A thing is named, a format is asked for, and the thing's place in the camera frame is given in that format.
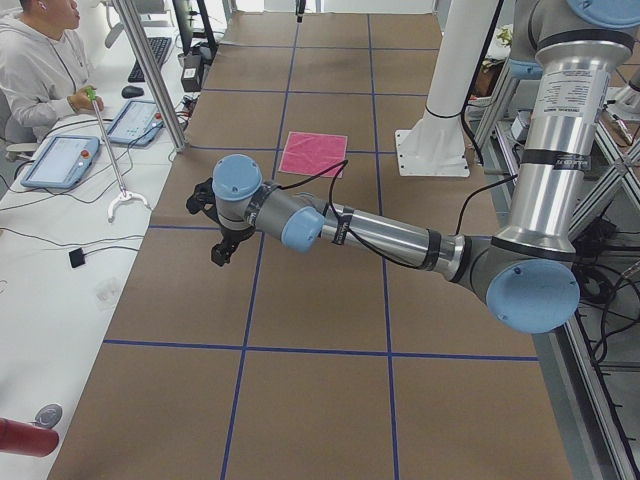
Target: blue and white tablet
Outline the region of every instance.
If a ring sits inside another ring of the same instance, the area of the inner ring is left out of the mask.
[[[71,188],[91,166],[100,140],[98,137],[56,135],[43,148],[20,183],[30,188]]]
[[[107,129],[109,141],[116,145],[144,147],[162,128],[162,118],[155,102],[129,99]]]

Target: pink square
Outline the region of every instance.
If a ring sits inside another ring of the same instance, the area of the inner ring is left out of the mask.
[[[280,171],[316,175],[325,168],[342,162],[346,152],[347,137],[343,135],[289,132],[280,162]],[[339,166],[322,176],[333,177],[338,168]]]

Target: warning label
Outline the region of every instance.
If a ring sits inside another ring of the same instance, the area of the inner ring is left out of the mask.
[[[545,74],[540,80],[534,117],[582,117],[595,123],[602,108],[609,74],[603,70],[567,70]]]

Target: man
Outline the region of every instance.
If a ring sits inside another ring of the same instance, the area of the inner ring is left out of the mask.
[[[0,19],[0,88],[13,118],[40,141],[60,118],[93,110],[86,92],[93,67],[74,31],[75,0],[20,3],[20,14]]]

